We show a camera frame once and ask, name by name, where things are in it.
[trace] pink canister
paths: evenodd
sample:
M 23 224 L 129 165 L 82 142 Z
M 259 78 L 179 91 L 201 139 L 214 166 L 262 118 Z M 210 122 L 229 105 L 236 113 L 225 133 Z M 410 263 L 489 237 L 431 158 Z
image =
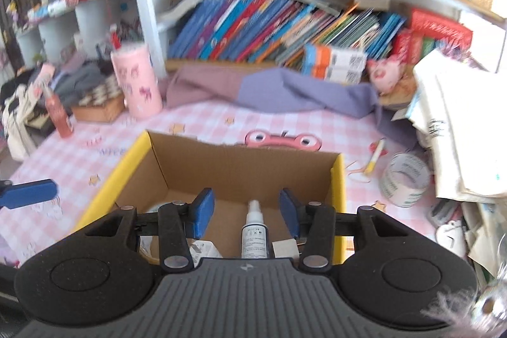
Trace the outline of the pink canister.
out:
M 159 113 L 162 97 L 151 67 L 148 46 L 144 43 L 125 44 L 112 52 L 111 60 L 130 114 L 144 119 Z

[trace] table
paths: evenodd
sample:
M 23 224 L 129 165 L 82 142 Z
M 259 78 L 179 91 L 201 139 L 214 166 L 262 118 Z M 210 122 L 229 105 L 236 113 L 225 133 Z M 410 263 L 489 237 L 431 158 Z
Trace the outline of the table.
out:
M 379 191 L 378 178 L 390 158 L 405 151 L 401 145 L 387 139 L 387 154 L 379 159 L 371 181 L 352 172 L 367 164 L 371 144 L 383 137 L 373 115 L 353 119 L 328 110 L 267 114 L 213 100 L 164 109 L 143 121 L 123 113 L 113 124 L 73 123 L 75 132 L 70 138 L 52 134 L 12 176 L 15 184 L 51 178 L 59 187 L 58 196 L 51 201 L 0 210 L 0 236 L 21 264 L 73 230 L 121 156 L 146 129 L 228 145 L 244 143 L 252 130 L 278 135 L 287 131 L 292 136 L 313 134 L 322 140 L 321 151 L 345 156 L 347 212 L 355 213 L 360 205 L 374 205 L 434 239 L 435 229 L 425 218 L 428 208 L 436 202 L 433 187 L 412 208 L 389 203 Z

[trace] red bottle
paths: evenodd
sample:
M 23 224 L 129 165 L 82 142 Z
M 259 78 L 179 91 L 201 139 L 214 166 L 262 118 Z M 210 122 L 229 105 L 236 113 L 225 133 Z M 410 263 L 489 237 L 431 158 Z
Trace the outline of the red bottle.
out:
M 62 138 L 68 138 L 74 133 L 74 127 L 70 123 L 70 120 L 65 112 L 65 108 L 60 102 L 60 98 L 56 95 L 53 90 L 43 85 L 44 98 L 46 99 L 46 109 L 49 114 L 49 118 L 53 121 L 56 130 Z

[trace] pink piggy bank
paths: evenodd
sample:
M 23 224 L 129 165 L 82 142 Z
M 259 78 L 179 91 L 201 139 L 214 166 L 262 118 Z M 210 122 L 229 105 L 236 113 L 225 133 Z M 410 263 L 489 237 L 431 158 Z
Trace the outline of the pink piggy bank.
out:
M 381 94 L 392 92 L 403 74 L 403 65 L 395 55 L 379 61 L 369 59 L 366 67 L 369 81 Z

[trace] open box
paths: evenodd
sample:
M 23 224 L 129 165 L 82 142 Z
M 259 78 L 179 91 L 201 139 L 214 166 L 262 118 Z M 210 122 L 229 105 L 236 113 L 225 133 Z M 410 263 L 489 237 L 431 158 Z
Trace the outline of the open box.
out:
M 139 213 L 171 201 L 191 202 L 203 188 L 215 192 L 215 212 L 203 239 L 226 258 L 241 255 L 248 202 L 257 199 L 270 241 L 291 236 L 278 209 L 289 188 L 302 202 L 322 201 L 344 212 L 343 157 L 330 152 L 211 145 L 174 135 L 143 132 L 122 158 L 75 230 L 112 209 L 133 205 Z M 345 242 L 336 237 L 334 263 Z

